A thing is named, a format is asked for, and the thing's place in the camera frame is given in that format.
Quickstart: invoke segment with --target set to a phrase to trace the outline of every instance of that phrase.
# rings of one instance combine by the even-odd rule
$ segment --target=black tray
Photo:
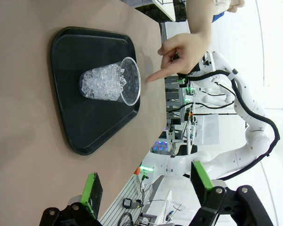
[[[61,116],[67,139],[80,155],[94,152],[138,113],[140,98],[127,106],[88,99],[79,91],[83,72],[125,57],[136,61],[133,43],[123,34],[66,27],[53,40],[51,61]]]

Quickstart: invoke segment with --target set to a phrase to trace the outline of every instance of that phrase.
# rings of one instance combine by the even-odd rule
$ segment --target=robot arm
[[[212,54],[216,70],[225,70],[232,73],[234,68],[228,64],[222,55],[216,52]],[[265,116],[264,108],[252,97],[250,89],[242,79],[240,73],[237,72],[233,76],[244,103],[255,114]],[[269,137],[264,132],[267,124],[251,117],[242,108],[237,97],[235,98],[234,109],[236,113],[249,124],[245,133],[246,144],[241,148],[221,153],[211,161],[204,162],[204,167],[211,178],[218,178],[226,173],[244,168],[254,161],[258,155],[266,153],[270,146]]]
[[[197,81],[195,83],[198,86],[208,88],[215,85],[215,83],[221,83],[219,72],[226,73],[227,78],[232,81],[233,86],[236,88],[235,92],[239,94],[239,96],[237,95],[235,97],[234,109],[249,124],[245,133],[246,144],[241,148],[221,153],[214,159],[211,159],[206,152],[171,157],[157,156],[156,154],[149,153],[143,164],[149,167],[155,167],[154,173],[156,175],[154,175],[153,179],[165,174],[178,176],[189,174],[191,161],[197,160],[203,163],[209,177],[213,179],[236,170],[243,169],[245,171],[265,157],[266,153],[268,154],[279,140],[279,134],[275,124],[264,117],[264,108],[251,96],[250,89],[242,79],[240,73],[230,66],[220,54],[212,52],[207,55],[209,57],[209,63],[211,62],[213,68],[210,68],[210,64],[204,66],[204,70],[196,73],[196,75],[193,74],[191,80],[193,81],[196,78]],[[275,131],[275,139],[271,144],[269,137],[264,132],[267,125],[266,122]]]

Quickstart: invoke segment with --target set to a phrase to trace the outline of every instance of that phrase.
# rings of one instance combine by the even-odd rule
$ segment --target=hand
[[[161,70],[150,75],[146,83],[161,79],[172,74],[189,73],[201,60],[210,44],[210,35],[200,33],[177,34],[165,41],[158,54],[163,56]],[[173,56],[178,53],[179,59],[173,60]]]
[[[231,13],[236,13],[237,8],[242,8],[242,7],[244,7],[244,5],[245,5],[245,0],[239,0],[239,3],[237,5],[230,6],[227,11],[231,12]]]

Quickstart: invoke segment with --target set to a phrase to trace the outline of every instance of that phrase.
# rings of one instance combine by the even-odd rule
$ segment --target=brown table surface
[[[67,143],[51,74],[50,44],[67,26],[127,34],[141,72],[138,115],[89,156]],[[166,124],[164,81],[144,83],[160,45],[158,23],[118,0],[0,0],[0,226],[39,225],[95,171],[105,212]]]

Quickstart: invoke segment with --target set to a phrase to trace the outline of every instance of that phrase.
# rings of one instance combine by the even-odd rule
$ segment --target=plastic cup
[[[131,57],[81,74],[79,89],[90,99],[124,102],[133,106],[141,92],[141,76]]]

